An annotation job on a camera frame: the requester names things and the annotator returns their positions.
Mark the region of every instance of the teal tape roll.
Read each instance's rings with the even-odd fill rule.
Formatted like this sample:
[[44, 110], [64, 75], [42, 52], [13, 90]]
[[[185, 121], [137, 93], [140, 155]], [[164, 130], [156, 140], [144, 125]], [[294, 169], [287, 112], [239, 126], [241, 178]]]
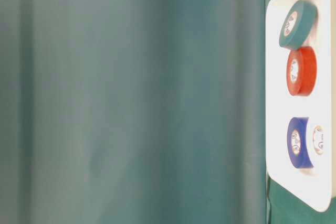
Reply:
[[317, 8], [308, 1], [299, 0], [290, 9], [280, 32], [279, 45], [299, 49], [308, 37], [317, 15]]

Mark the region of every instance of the teal curtain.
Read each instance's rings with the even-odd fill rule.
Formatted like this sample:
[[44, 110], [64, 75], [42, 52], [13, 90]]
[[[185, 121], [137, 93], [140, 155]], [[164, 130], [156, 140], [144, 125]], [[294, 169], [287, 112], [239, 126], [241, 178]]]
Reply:
[[0, 0], [2, 223], [265, 223], [265, 0]]

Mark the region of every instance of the tape label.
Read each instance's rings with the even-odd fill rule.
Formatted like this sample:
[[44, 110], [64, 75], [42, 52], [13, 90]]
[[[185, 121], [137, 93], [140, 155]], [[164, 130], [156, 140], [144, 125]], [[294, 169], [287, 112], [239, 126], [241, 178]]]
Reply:
[[285, 24], [285, 28], [283, 31], [283, 35], [285, 37], [287, 37], [293, 30], [293, 27], [296, 23], [296, 20], [298, 18], [298, 12], [295, 10], [294, 12], [292, 12], [292, 14], [289, 16], [286, 24]]
[[297, 130], [293, 130], [291, 138], [292, 138], [292, 151], [297, 156], [301, 151], [301, 139], [299, 132]]
[[323, 129], [321, 126], [316, 126], [313, 132], [313, 145], [317, 154], [323, 154]]
[[292, 60], [290, 64], [290, 81], [295, 83], [299, 75], [299, 64], [296, 59]]

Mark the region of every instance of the blue tape roll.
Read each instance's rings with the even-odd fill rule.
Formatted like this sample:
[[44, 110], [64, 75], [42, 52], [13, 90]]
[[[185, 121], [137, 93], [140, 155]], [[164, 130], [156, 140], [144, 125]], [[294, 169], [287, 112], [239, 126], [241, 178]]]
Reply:
[[317, 16], [317, 8], [308, 1], [298, 0], [290, 9], [282, 25], [279, 45], [299, 49], [309, 35]]
[[312, 168], [307, 145], [306, 129], [308, 118], [292, 118], [287, 130], [287, 148], [295, 168]]

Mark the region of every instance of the teal fabric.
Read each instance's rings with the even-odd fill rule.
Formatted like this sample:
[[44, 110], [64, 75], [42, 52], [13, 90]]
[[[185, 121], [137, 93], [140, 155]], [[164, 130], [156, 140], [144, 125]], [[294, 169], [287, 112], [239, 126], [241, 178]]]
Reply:
[[336, 222], [336, 200], [326, 212], [320, 213], [299, 200], [273, 180], [268, 183], [271, 224], [331, 224]]
[[0, 0], [1, 223], [264, 223], [264, 0]]

